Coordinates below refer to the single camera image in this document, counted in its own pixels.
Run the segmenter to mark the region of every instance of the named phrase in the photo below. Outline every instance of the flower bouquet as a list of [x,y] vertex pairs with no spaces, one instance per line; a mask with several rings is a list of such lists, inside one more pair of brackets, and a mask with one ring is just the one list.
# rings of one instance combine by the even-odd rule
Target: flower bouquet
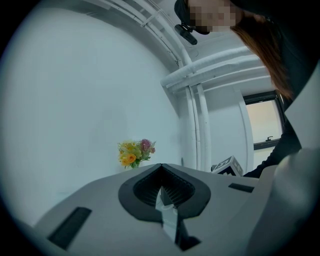
[[150,154],[156,152],[155,144],[156,142],[145,138],[139,141],[126,140],[118,143],[118,160],[125,169],[129,166],[138,168],[142,161],[148,161],[151,158]]

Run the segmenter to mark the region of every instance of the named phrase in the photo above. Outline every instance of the window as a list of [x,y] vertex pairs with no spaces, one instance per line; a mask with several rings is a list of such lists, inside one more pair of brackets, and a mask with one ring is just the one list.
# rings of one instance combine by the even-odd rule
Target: window
[[284,128],[284,106],[278,91],[243,97],[253,136],[253,169],[266,160],[277,145]]

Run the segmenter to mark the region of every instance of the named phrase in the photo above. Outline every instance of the window frame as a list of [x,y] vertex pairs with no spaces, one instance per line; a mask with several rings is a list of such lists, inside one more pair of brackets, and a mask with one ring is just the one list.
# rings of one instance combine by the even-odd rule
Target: window frame
[[[284,111],[285,106],[284,106],[284,102],[283,102],[282,97],[281,97],[278,90],[247,95],[247,96],[244,96],[243,99],[244,99],[244,102],[246,105],[274,101],[276,104],[276,108],[278,110],[279,117],[280,117],[282,133],[284,132],[285,122],[286,122],[285,111]],[[254,150],[262,150],[262,149],[275,147],[278,144],[279,140],[280,139],[277,138],[277,139],[272,139],[270,141],[254,143],[253,149]]]

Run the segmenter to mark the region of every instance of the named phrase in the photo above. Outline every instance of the pink flower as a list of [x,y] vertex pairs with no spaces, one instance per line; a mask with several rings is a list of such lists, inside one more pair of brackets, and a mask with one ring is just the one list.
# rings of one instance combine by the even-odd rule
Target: pink flower
[[148,139],[141,140],[141,150],[147,151],[151,147],[151,142]]

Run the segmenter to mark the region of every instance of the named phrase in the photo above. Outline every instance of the white conduit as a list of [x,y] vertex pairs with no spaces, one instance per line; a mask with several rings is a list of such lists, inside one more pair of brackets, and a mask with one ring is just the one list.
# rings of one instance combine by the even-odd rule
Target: white conduit
[[189,121],[191,127],[191,166],[192,169],[197,169],[197,142],[196,142],[196,125],[194,107],[191,99],[191,93],[189,87],[185,88],[186,102],[188,105]]
[[221,66],[217,66],[214,69],[210,69],[202,73],[194,74],[193,76],[187,77],[168,88],[170,88],[171,92],[174,92],[186,86],[194,86],[203,83],[214,77],[219,77],[228,73],[250,69],[257,66],[261,66],[261,60],[258,56],[252,55],[234,62],[224,63]]
[[188,86],[191,92],[191,100],[193,105],[194,123],[195,123],[195,138],[196,138],[196,169],[201,170],[201,141],[200,141],[200,129],[199,118],[196,105],[196,98],[192,87]]
[[229,59],[234,59],[240,56],[252,55],[253,53],[246,46],[224,50],[210,56],[199,59],[191,64],[184,66],[183,68],[178,69],[177,71],[167,75],[164,77],[160,83],[162,86],[168,86],[170,84],[175,84],[185,76],[191,74],[192,72],[198,71],[200,69],[206,68],[213,64],[217,64],[219,62],[223,62]]
[[[150,4],[148,4],[145,0],[133,0],[133,1],[136,2],[138,5],[140,5],[142,8],[144,8],[151,15],[155,15],[156,10]],[[181,50],[181,54],[182,54],[184,63],[186,65],[191,64],[192,63],[191,58],[190,58],[189,54],[187,53],[186,48],[184,47],[184,45],[182,44],[182,42],[178,38],[176,32],[173,30],[173,28],[167,23],[167,21],[161,16],[161,14],[159,14],[159,13],[156,14],[154,16],[154,18],[164,27],[165,31],[176,42],[179,49]]]
[[[90,3],[94,3],[94,1],[92,0],[86,0],[87,2]],[[102,3],[106,3],[110,6],[116,6],[116,5],[112,5],[110,2],[106,1],[106,0],[96,0]],[[126,2],[124,2],[123,0],[110,0],[111,2],[116,3],[117,5],[119,5],[120,7],[122,7],[123,9],[129,11],[130,13],[133,14],[132,15],[128,15],[128,12],[123,12],[122,13],[128,15],[129,17],[131,17],[132,19],[134,19],[135,21],[137,21],[140,25],[143,24],[147,18],[138,10],[136,10],[135,8],[133,8],[131,5],[127,4]],[[152,23],[148,23],[144,26],[144,28],[146,30],[148,30],[153,36],[155,36],[155,38],[165,47],[165,49],[167,50],[167,52],[170,54],[171,57],[173,57],[173,60],[177,63],[179,63],[181,61],[181,58],[179,56],[179,54],[177,53],[177,51],[175,50],[175,48],[172,46],[172,44],[168,41],[168,39],[164,36],[164,34]]]
[[200,107],[203,118],[204,125],[204,168],[203,171],[210,172],[211,171],[211,134],[210,134],[210,123],[209,123],[209,112],[207,101],[205,97],[205,92],[201,84],[197,85],[199,99],[200,99]]

